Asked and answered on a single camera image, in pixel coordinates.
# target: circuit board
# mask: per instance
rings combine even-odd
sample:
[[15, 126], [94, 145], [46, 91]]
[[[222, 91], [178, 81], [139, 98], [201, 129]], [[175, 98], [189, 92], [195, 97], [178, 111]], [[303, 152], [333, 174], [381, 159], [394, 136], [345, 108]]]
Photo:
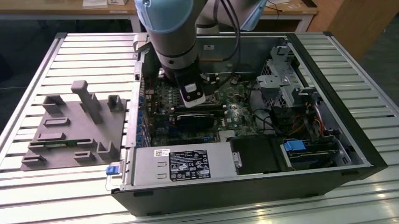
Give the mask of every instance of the circuit board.
[[185, 142], [189, 144], [187, 140], [194, 140], [193, 144], [221, 142], [223, 140], [219, 138], [219, 132], [229, 130], [233, 130], [237, 136], [258, 134], [257, 122], [249, 110], [249, 103], [246, 103], [247, 88], [246, 82], [234, 84], [227, 82], [215, 94], [207, 96], [206, 103], [199, 107], [221, 107], [221, 111], [215, 113], [214, 126], [201, 131], [187, 132], [174, 125], [176, 110], [186, 109], [179, 89], [158, 81], [154, 90], [150, 89], [146, 92], [152, 123], [152, 146], [167, 146], [171, 142], [180, 141], [182, 144]]

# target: power supply label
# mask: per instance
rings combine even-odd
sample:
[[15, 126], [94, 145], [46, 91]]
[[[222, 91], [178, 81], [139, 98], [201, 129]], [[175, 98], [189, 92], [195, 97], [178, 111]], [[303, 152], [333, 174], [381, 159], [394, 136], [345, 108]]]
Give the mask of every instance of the power supply label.
[[171, 181], [211, 178], [206, 150], [170, 153]]

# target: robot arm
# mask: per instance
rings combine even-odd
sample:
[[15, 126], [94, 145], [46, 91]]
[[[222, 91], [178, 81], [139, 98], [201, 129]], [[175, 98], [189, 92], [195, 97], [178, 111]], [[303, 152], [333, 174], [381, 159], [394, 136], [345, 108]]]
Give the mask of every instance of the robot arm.
[[[221, 1], [227, 0], [135, 1], [166, 75], [179, 86], [186, 107], [206, 101], [197, 48], [197, 20], [201, 26], [218, 22], [233, 26]], [[233, 2], [242, 29], [254, 29], [265, 6], [266, 0]]]

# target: metal rack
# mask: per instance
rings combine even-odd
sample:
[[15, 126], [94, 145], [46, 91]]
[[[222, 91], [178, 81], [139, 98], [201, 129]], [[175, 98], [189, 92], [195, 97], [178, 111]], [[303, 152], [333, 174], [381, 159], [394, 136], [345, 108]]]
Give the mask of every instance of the metal rack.
[[[399, 211], [399, 109], [334, 37], [298, 34], [323, 74], [390, 167], [325, 196], [251, 204], [162, 217], [134, 217], [106, 190], [106, 167], [22, 172], [44, 108], [44, 96], [70, 92], [74, 80], [88, 81], [99, 99], [130, 99], [134, 87], [135, 34], [68, 34], [55, 39], [0, 136], [0, 220], [3, 223], [361, 223], [394, 222]], [[313, 86], [306, 71], [305, 78]]]

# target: blue latch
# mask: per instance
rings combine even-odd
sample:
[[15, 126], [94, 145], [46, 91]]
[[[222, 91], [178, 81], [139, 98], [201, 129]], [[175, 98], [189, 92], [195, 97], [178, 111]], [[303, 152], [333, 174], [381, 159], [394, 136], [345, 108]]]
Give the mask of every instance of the blue latch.
[[283, 145], [287, 152], [306, 150], [305, 143], [301, 140], [287, 141]]
[[116, 175], [119, 174], [119, 166], [108, 166], [106, 170], [107, 175]]

